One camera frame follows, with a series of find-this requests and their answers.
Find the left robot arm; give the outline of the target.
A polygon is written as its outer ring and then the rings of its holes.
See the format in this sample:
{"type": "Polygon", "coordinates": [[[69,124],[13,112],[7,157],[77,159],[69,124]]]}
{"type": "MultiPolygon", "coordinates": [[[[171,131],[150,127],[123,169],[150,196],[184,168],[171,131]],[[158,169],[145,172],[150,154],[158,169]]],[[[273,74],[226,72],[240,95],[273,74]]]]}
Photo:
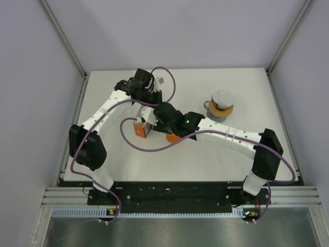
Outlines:
{"type": "Polygon", "coordinates": [[[102,136],[134,103],[149,108],[161,103],[160,86],[163,83],[162,77],[154,77],[152,73],[139,68],[133,77],[116,83],[104,104],[89,119],[69,129],[70,170],[88,178],[99,190],[98,196],[105,204],[113,203],[117,195],[111,188],[114,179],[105,166],[107,151],[102,136]]]}

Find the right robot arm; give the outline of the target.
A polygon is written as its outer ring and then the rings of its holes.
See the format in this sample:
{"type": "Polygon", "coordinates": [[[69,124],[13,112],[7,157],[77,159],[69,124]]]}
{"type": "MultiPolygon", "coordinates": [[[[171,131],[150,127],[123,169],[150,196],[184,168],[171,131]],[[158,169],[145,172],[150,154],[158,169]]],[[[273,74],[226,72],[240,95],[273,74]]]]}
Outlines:
{"type": "Polygon", "coordinates": [[[251,159],[251,171],[240,190],[240,198],[247,204],[253,203],[259,197],[263,185],[277,176],[283,148],[271,129],[261,133],[235,129],[199,113],[183,114],[167,102],[156,106],[152,115],[155,117],[154,130],[158,132],[213,142],[251,159]]]}

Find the white paper coffee filter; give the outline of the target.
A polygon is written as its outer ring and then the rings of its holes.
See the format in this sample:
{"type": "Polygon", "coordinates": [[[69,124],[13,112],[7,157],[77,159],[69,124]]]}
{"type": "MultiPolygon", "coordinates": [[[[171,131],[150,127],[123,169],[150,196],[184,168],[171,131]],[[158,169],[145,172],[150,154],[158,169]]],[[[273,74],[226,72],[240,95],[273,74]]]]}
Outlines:
{"type": "Polygon", "coordinates": [[[227,90],[218,90],[212,95],[212,101],[219,110],[226,110],[234,106],[235,97],[227,90]]]}

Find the orange glass beaker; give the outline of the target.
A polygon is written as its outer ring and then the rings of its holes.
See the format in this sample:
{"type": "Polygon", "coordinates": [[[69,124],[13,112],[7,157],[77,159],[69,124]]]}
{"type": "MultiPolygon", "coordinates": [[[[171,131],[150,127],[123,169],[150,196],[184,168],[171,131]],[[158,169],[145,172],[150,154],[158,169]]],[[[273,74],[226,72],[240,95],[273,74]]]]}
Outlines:
{"type": "Polygon", "coordinates": [[[181,140],[181,137],[175,135],[175,134],[167,134],[166,139],[169,143],[173,144],[175,142],[178,142],[181,140]]]}

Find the grey glass server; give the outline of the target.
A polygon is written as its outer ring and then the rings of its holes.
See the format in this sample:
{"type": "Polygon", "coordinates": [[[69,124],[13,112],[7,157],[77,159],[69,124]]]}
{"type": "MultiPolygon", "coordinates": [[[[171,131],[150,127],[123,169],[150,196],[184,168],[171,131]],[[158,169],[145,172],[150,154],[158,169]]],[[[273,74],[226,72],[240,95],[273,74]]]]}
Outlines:
{"type": "Polygon", "coordinates": [[[206,116],[210,119],[212,119],[213,121],[215,122],[218,122],[218,123],[222,123],[224,122],[226,119],[227,119],[227,116],[226,117],[216,117],[214,116],[211,112],[210,112],[210,100],[207,100],[204,102],[204,108],[207,110],[206,112],[206,116]]]}

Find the orange filter box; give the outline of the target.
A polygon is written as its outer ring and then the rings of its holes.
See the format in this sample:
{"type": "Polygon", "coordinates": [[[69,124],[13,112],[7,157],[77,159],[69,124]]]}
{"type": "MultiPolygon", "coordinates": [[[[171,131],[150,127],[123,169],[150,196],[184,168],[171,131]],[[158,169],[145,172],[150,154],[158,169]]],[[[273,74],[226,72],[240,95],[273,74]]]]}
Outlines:
{"type": "Polygon", "coordinates": [[[133,121],[135,135],[146,138],[153,126],[142,117],[142,108],[139,109],[136,119],[133,121]]]}

